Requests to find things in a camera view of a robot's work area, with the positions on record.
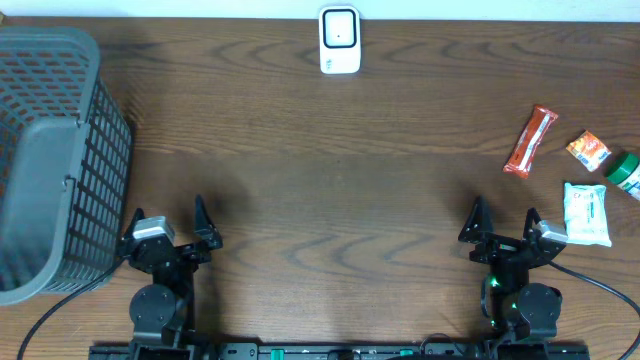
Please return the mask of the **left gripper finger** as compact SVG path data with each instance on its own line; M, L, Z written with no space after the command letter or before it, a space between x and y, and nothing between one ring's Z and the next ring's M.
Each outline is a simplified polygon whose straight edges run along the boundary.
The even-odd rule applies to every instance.
M144 214L143 209L142 208L137 208L134 211L133 217L132 217L127 229L125 230L122 239L123 240L131 240L131 239L133 239L134 238L133 233L135 231L136 224L139 221L144 220L144 219L145 219L145 214Z
M197 195L195 198L194 232L209 250L223 247L223 238L210 219L201 195Z

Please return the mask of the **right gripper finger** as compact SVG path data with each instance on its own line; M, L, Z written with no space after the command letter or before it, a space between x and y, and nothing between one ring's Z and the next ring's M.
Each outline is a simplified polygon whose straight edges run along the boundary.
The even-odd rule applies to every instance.
M537 227L540 223L541 217L535 208L530 208L527 211L524 229L523 240L538 240L541 237L541 231Z
M494 227L489 204L484 197L478 196L458 236L458 241L477 245L486 243L493 234Z

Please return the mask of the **teal wet wipes pack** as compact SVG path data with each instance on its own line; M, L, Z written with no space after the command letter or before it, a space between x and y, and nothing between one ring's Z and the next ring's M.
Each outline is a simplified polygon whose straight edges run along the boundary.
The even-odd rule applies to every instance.
M611 247L604 185L564 184L564 223L570 244Z

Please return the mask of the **orange snack packet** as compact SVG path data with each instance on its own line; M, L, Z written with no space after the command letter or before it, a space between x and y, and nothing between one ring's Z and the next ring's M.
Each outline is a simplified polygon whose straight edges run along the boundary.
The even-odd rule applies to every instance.
M589 171L596 171L611 155L610 149L595 135L584 131L566 150Z

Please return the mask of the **red chocolate bar wrapper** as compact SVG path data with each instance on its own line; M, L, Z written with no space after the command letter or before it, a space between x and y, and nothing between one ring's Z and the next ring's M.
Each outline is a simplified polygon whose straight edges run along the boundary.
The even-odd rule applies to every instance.
M555 112L541 105L535 105L502 171L527 179L536 150L545 133L557 119L558 115Z

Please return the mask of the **green lid jar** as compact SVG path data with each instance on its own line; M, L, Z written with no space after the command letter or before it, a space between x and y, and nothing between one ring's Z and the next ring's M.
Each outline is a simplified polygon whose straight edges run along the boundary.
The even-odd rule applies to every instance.
M639 199L639 158L636 155L622 153L608 167L605 177L634 199Z

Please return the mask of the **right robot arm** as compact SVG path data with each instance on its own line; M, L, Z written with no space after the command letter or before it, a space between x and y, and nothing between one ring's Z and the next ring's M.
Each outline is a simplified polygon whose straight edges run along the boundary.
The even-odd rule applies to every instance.
M553 287L532 283L529 271L547 265L567 244L566 232L527 211L520 239L494 232L484 198L474 201L458 240L472 244L469 260L485 264L480 306L493 328L509 342L544 340L557 335L562 295Z

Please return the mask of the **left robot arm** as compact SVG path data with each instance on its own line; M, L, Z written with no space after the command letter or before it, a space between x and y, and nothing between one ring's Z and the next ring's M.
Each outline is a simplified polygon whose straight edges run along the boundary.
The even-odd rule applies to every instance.
M134 325L131 359L216 359L216 346L195 330L194 273L223 247L204 199L195 197L196 240L174 243L175 231L164 216L147 217L138 208L126 229L119 254L129 266L152 276L129 306Z

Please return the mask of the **white barcode scanner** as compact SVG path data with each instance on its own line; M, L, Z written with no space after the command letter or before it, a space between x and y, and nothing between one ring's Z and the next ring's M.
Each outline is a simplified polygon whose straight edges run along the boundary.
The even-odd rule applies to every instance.
M320 70L328 75L353 74L361 66L359 11L347 5L324 7L318 18Z

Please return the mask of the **grey plastic basket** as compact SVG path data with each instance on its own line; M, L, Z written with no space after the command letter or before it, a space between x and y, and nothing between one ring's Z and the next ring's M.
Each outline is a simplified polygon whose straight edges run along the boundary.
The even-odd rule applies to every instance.
M71 293L115 261L133 130L87 33L1 30L1 303Z

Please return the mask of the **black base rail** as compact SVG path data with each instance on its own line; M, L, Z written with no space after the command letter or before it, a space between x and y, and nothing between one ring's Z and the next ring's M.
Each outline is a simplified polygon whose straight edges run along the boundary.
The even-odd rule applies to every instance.
M385 359L487 359L478 345L431 342L425 345L258 345L221 343L206 350L153 349L130 346L92 346L90 360L205 359L205 360L385 360Z

